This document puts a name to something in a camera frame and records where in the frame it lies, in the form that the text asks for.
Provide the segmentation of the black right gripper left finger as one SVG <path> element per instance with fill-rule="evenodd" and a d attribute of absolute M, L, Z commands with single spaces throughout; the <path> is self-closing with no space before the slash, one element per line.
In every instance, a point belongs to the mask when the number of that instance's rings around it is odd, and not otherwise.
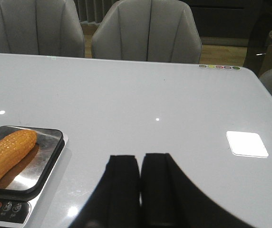
<path fill-rule="evenodd" d="M 137 228 L 140 175 L 132 155 L 112 155 L 90 198 L 71 223 L 73 228 Z"/>

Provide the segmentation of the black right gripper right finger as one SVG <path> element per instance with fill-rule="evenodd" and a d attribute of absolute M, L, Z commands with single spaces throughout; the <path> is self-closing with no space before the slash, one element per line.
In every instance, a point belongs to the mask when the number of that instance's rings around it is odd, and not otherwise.
<path fill-rule="evenodd" d="M 145 228 L 250 227 L 206 196 L 168 153 L 145 155 L 141 197 Z"/>

